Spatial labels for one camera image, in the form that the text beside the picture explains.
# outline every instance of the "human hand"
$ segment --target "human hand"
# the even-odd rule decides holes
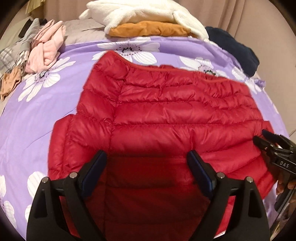
[[[284,192],[285,184],[283,184],[283,182],[284,182],[284,173],[283,173],[283,171],[281,171],[279,173],[278,185],[276,187],[276,194],[277,195]],[[290,190],[296,189],[296,179],[292,180],[288,183],[288,189],[290,189]],[[290,200],[290,203],[293,203],[293,202],[296,202],[296,193],[293,195],[293,197]]]

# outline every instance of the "flower center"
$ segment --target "flower center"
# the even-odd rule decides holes
[[[122,52],[133,52],[133,48],[132,47],[126,47],[122,49]]]
[[[135,52],[142,51],[138,45],[120,45],[116,48],[116,51],[122,56],[134,55]]]
[[[214,76],[216,75],[216,73],[213,72],[212,70],[205,70],[205,73],[209,75],[214,75]]]
[[[40,83],[46,80],[49,75],[49,70],[44,70],[40,74],[35,75],[35,82]]]

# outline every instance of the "folded clothes pile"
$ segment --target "folded clothes pile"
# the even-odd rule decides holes
[[[208,39],[207,31],[201,22],[173,0],[97,0],[89,2],[86,6],[88,9],[79,19],[93,18],[106,26],[105,33],[112,36],[190,34],[202,40]]]
[[[12,47],[0,51],[0,99],[2,101],[9,96],[25,75],[25,66],[31,51],[31,43],[39,29],[39,19],[36,18],[21,40]]]
[[[32,50],[25,69],[27,73],[42,72],[54,65],[60,55],[58,49],[64,42],[65,32],[63,21],[55,24],[54,20],[51,20],[45,24],[33,38]]]

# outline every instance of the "blue gripper pad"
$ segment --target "blue gripper pad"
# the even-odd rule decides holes
[[[85,163],[80,169],[78,185],[83,198],[91,196],[106,165],[107,154],[100,150],[90,162]]]
[[[205,163],[194,150],[188,152],[187,164],[197,181],[201,192],[205,197],[211,200],[213,197],[213,191],[217,185],[215,170],[210,164]]]

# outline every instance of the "red puffer jacket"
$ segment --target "red puffer jacket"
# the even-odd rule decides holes
[[[54,126],[49,176],[64,178],[104,150],[108,164],[86,204],[106,238],[187,241],[209,201],[194,184],[186,154],[196,150],[228,177],[252,176],[264,198],[275,180],[252,142],[262,129],[271,131],[246,85],[138,66],[108,52],[94,65],[77,114]],[[226,229],[233,202],[218,232]]]

